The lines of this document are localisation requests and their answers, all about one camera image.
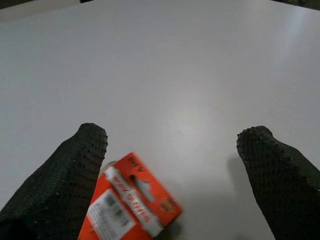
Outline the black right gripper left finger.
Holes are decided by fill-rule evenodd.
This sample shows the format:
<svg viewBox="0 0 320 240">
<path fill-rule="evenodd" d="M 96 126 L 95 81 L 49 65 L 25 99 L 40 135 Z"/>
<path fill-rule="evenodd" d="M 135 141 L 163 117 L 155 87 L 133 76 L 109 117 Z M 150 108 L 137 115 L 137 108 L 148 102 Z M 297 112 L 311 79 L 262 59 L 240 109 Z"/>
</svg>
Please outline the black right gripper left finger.
<svg viewBox="0 0 320 240">
<path fill-rule="evenodd" d="M 108 146 L 106 131 L 83 123 L 17 189 L 0 211 L 2 240 L 76 240 Z"/>
</svg>

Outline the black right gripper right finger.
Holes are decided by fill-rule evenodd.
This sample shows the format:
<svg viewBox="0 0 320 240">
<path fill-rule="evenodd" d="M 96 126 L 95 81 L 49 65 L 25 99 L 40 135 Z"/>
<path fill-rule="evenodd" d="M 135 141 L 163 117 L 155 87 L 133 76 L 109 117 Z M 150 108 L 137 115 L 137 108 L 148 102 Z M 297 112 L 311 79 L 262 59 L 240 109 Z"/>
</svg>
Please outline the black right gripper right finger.
<svg viewBox="0 0 320 240">
<path fill-rule="evenodd" d="M 274 238 L 318 240 L 320 171 L 263 125 L 239 133 L 236 148 Z"/>
</svg>

